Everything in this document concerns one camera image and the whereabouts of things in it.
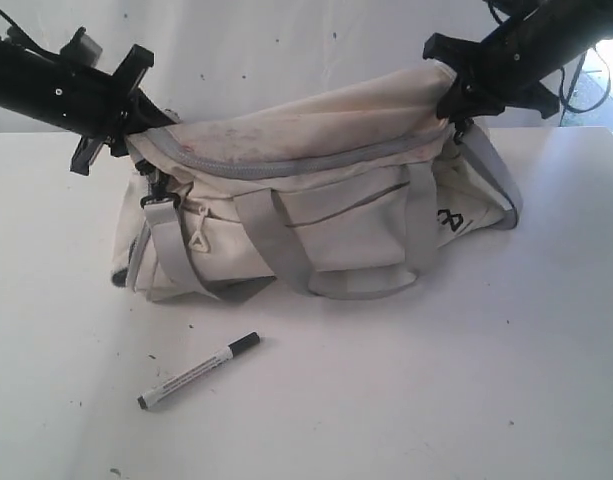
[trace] white surface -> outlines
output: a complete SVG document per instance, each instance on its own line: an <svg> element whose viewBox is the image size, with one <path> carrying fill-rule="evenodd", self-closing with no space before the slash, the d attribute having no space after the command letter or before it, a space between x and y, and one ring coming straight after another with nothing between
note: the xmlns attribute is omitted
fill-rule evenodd
<svg viewBox="0 0 613 480"><path fill-rule="evenodd" d="M612 480L613 137L493 138L517 230L454 242L386 300L275 284L233 306L113 288L127 166L82 178L73 136L0 135L0 479ZM140 410L252 330L262 345Z"/></svg>
<svg viewBox="0 0 613 480"><path fill-rule="evenodd" d="M480 41L496 27L481 0L0 0L0 6L52 51L85 26L104 48L98 67L109 73L134 43L152 50L155 67L142 86L160 108L186 121L252 113L418 66L433 33ZM0 34L6 29L0 19ZM555 89L559 75L547 84ZM541 124L537 112L526 110L491 119L492 126ZM0 132L50 129L0 109Z"/></svg>

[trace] strap buckle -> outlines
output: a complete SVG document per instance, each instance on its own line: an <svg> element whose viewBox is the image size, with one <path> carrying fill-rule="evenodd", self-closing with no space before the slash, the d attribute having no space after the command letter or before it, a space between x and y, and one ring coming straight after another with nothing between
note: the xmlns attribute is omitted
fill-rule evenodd
<svg viewBox="0 0 613 480"><path fill-rule="evenodd" d="M179 205L182 203L182 199L176 193L164 192L159 195L146 195L139 201L139 204L142 208L144 208L146 205L155 205L166 202L173 202L173 208L177 210Z"/></svg>

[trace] marker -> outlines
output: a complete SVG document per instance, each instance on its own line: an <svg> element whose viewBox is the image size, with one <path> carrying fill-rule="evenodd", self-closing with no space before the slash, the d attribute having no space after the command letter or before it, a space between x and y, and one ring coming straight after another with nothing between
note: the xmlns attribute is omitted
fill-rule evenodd
<svg viewBox="0 0 613 480"><path fill-rule="evenodd" d="M235 358L240 353L245 352L251 347L254 347L260 342L259 335L257 332L249 333L243 338L240 338L236 342L231 343L228 347L223 348L219 352L216 352L212 357L206 360L204 363L197 365L194 368L191 368L185 373L181 375L177 375L176 377L167 380L159 387L152 388L148 390L146 393L141 395L137 399L137 403L142 407L142 410L148 410L150 407L159 402L162 398L167 397L175 390L183 387L187 383L192 382L196 378L205 375L213 368L219 367L222 363L227 362Z"/></svg>

